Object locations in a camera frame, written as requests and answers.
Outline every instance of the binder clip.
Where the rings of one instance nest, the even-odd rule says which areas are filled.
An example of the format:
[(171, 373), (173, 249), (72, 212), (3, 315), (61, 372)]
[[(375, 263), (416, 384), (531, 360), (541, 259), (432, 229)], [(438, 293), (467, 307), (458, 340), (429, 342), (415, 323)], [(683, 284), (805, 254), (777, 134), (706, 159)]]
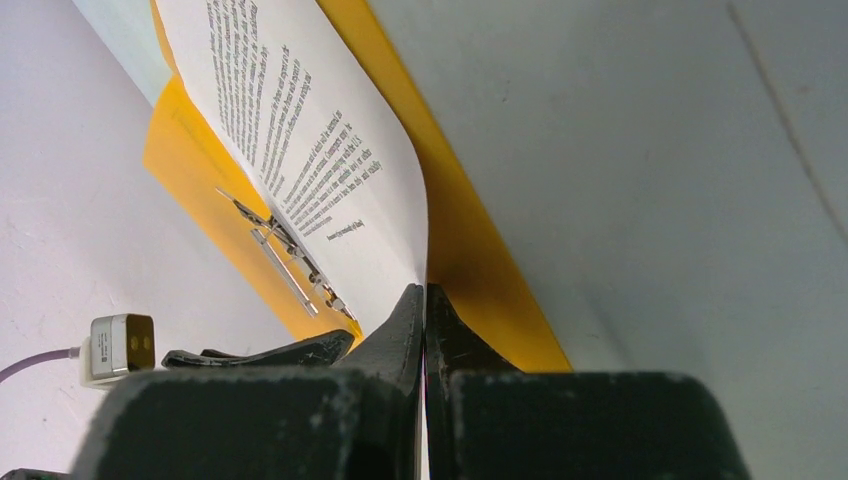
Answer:
[[(321, 299), (324, 301), (324, 304), (327, 307), (344, 314), (348, 320), (351, 328), (354, 330), (354, 334), (361, 336), (362, 329), (359, 326), (359, 323), (353, 318), (350, 310), (348, 310), (345, 303), (341, 298), (336, 294), (321, 272), (318, 270), (318, 267), (315, 265), (315, 262), (309, 257), (306, 251), (301, 248), (297, 242), (295, 242), (294, 238), (286, 231), (284, 225), (276, 219), (273, 215), (269, 216), (267, 219), (263, 218), (258, 213), (253, 210), (247, 208), (247, 206), (241, 202), (239, 202), (232, 195), (227, 192), (221, 190), (220, 188), (216, 188), (218, 193), (223, 195), (227, 200), (232, 202), (232, 204), (238, 209), (239, 213), (242, 217), (244, 217), (247, 221), (253, 224), (253, 229), (250, 230), (250, 234), (253, 236), (253, 239), (259, 244), (262, 251), (268, 257), (268, 260), (271, 264), (276, 268), (276, 270), (280, 273), (280, 276), (283, 277), (283, 280), (288, 285), (289, 289), (291, 289), (298, 303), (303, 306), (304, 310), (310, 317), (314, 317), (318, 315), (318, 308), (315, 307), (315, 304), (312, 303), (310, 299), (310, 294), (313, 292), (322, 292)], [(283, 261), (280, 255), (274, 250), (274, 247), (271, 245), (270, 239), (276, 238), (283, 245), (283, 248), (286, 250), (286, 254), (288, 254), (291, 258), (287, 261)], [(306, 278), (309, 280), (309, 287), (304, 289), (294, 278), (292, 271), (289, 269), (289, 265), (296, 264), (297, 267), (306, 274)]]

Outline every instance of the white wall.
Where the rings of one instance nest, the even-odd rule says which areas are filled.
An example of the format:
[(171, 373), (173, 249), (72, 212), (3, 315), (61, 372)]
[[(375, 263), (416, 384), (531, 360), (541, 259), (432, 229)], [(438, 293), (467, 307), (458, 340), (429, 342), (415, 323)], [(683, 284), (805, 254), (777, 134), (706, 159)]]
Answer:
[[(70, 1), (0, 2), (0, 368), (121, 312), (154, 317), (159, 357), (291, 342), (142, 168), (150, 113)], [(102, 398), (76, 366), (0, 384), (0, 475), (68, 470)]]
[(153, 26), (150, 0), (71, 0), (151, 105), (171, 78)]
[[(574, 364), (693, 374), (758, 478), (843, 478), (848, 248), (725, 3), (370, 3)], [(845, 216), (848, 4), (739, 9)]]

